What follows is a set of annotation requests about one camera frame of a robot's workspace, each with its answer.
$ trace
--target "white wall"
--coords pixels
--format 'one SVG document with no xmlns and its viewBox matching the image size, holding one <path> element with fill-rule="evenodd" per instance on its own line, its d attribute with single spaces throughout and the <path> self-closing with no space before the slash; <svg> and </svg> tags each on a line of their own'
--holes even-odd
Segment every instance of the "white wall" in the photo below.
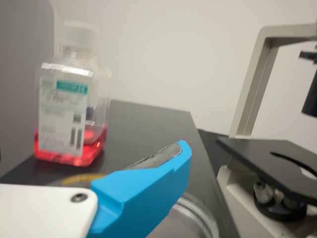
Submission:
<svg viewBox="0 0 317 238">
<path fill-rule="evenodd" d="M 197 127 L 225 134 L 259 29 L 315 22 L 317 16 L 315 0 L 53 2 L 64 18 L 102 29 L 113 97 L 188 110 Z M 287 54 L 281 53 L 282 61 L 289 61 Z M 292 57 L 290 68 L 297 64 L 297 54 Z M 313 66 L 301 65 L 301 76 L 310 79 Z M 284 74 L 275 71 L 275 77 Z"/>
<path fill-rule="evenodd" d="M 317 16 L 315 0 L 52 1 L 66 18 L 102 29 L 114 98 L 188 110 L 197 127 L 220 133 L 229 132 L 258 30 Z M 1 175 L 33 151 L 35 69 L 53 54 L 48 1 L 0 1 L 0 29 Z M 315 66 L 297 59 L 301 48 L 280 51 L 254 136 L 286 136 L 313 150 L 315 119 L 299 112 Z M 281 101 L 284 80 L 292 83 Z"/>
</svg>

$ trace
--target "teal label stripe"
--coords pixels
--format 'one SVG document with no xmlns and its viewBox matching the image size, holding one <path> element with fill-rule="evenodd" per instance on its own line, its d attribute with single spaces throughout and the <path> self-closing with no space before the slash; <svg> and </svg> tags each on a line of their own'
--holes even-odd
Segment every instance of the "teal label stripe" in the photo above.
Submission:
<svg viewBox="0 0 317 238">
<path fill-rule="evenodd" d="M 87 94 L 88 86 L 86 84 L 58 80 L 56 89 L 72 93 Z"/>
</svg>

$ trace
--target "gray wall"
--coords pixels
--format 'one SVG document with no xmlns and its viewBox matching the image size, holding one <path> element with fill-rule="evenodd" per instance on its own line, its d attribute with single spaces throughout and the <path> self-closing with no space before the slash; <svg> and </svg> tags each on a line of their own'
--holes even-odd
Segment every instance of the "gray wall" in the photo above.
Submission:
<svg viewBox="0 0 317 238">
<path fill-rule="evenodd" d="M 0 175 L 33 152 L 35 69 L 53 54 L 53 13 L 45 0 L 0 1 Z"/>
</svg>

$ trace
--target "plastic bottle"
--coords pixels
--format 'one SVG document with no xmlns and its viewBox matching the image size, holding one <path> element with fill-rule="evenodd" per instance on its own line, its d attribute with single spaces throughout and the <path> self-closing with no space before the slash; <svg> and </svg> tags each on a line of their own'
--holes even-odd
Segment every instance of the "plastic bottle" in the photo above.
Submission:
<svg viewBox="0 0 317 238">
<path fill-rule="evenodd" d="M 63 27 L 62 56 L 41 66 L 39 125 L 34 152 L 40 160 L 88 166 L 106 142 L 109 71 L 99 70 L 98 31 L 79 22 Z"/>
</svg>

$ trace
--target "bottle cap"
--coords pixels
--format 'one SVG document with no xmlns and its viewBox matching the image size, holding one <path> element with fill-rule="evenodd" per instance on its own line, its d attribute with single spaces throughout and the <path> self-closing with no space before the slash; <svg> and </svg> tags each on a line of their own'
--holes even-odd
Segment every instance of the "bottle cap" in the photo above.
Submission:
<svg viewBox="0 0 317 238">
<path fill-rule="evenodd" d="M 71 46 L 93 50 L 97 43 L 96 26 L 78 22 L 65 21 L 63 26 L 63 46 Z"/>
</svg>

